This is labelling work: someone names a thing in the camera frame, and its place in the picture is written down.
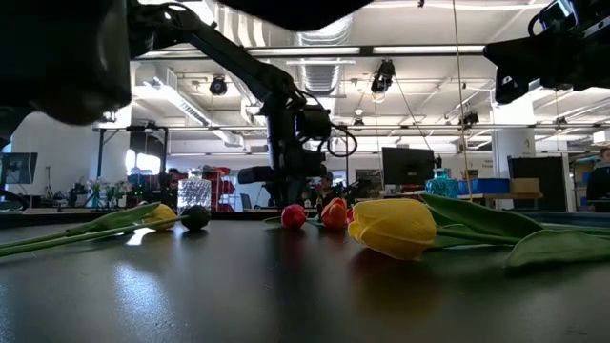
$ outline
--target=cardboard box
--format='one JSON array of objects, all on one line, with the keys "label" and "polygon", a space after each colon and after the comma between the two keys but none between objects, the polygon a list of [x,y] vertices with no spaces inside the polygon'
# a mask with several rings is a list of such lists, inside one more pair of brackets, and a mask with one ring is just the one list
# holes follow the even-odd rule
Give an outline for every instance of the cardboard box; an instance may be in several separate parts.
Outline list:
[{"label": "cardboard box", "polygon": [[511,193],[540,193],[540,180],[537,178],[511,179]]}]

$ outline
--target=red tulip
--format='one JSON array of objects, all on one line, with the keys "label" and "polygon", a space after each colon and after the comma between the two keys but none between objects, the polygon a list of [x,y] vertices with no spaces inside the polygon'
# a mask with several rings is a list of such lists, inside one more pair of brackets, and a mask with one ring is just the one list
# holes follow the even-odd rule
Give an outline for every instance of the red tulip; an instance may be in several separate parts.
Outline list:
[{"label": "red tulip", "polygon": [[354,209],[349,209],[347,211],[347,225],[352,224],[354,221]]},{"label": "red tulip", "polygon": [[333,199],[322,210],[322,223],[326,229],[345,229],[347,223],[347,204],[341,198]]},{"label": "red tulip", "polygon": [[300,229],[307,221],[305,209],[302,206],[294,204],[284,208],[281,216],[281,223],[284,228],[297,230]]}]

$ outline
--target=yellow tulip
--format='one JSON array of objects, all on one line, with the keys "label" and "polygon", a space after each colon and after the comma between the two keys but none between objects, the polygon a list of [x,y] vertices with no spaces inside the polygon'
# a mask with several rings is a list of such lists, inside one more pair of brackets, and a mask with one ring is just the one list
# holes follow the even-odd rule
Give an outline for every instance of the yellow tulip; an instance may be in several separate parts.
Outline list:
[{"label": "yellow tulip", "polygon": [[354,206],[349,234],[377,252],[411,260],[434,244],[437,225],[430,210],[419,201],[372,200]]},{"label": "yellow tulip", "polygon": [[[174,218],[176,218],[176,215],[172,209],[170,209],[166,205],[159,204],[159,206],[156,209],[154,209],[149,215],[147,215],[143,219],[143,222],[144,222],[144,224],[146,224],[146,223],[152,223],[155,221],[174,219]],[[167,224],[153,225],[153,226],[151,226],[151,229],[168,230],[168,229],[173,228],[173,224],[175,224],[175,223],[172,222],[172,223],[167,223]]]}]

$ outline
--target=flower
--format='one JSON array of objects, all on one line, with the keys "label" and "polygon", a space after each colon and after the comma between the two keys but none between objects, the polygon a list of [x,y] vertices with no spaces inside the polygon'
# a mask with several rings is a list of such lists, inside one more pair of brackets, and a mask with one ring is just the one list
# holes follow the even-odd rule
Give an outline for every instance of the flower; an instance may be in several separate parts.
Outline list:
[{"label": "flower", "polygon": [[300,229],[306,221],[305,209],[300,205],[290,205],[282,211],[281,223],[286,229]]},{"label": "flower", "polygon": [[377,252],[410,260],[434,244],[437,226],[430,211],[419,201],[372,200],[354,206],[349,234]]},{"label": "flower", "polygon": [[101,177],[87,181],[87,186],[91,188],[94,194],[99,194],[100,190],[108,186],[108,182]]},{"label": "flower", "polygon": [[[172,209],[170,209],[167,205],[159,204],[159,206],[157,206],[156,209],[152,210],[152,212],[149,213],[149,215],[144,217],[144,219],[142,219],[142,221],[144,222],[144,224],[147,224],[147,223],[153,223],[156,221],[168,220],[168,219],[174,219],[174,218],[176,218],[176,215]],[[173,224],[175,224],[175,223],[172,222],[172,223],[167,223],[167,224],[152,225],[151,229],[158,230],[158,231],[159,230],[168,230],[168,229],[173,228]]]},{"label": "flower", "polygon": [[132,185],[126,181],[118,181],[114,186],[116,187],[116,196],[118,198],[132,191]]},{"label": "flower", "polygon": [[347,224],[347,204],[341,198],[335,198],[326,205],[320,215],[326,229],[345,229]]}]

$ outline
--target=black table surface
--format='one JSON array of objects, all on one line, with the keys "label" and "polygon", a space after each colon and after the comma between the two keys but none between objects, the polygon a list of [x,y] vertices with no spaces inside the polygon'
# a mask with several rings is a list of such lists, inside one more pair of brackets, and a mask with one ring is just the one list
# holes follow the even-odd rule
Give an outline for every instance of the black table surface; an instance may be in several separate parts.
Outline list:
[{"label": "black table surface", "polygon": [[507,253],[401,262],[314,227],[144,230],[0,259],[0,342],[610,341],[610,264],[507,275]]}]

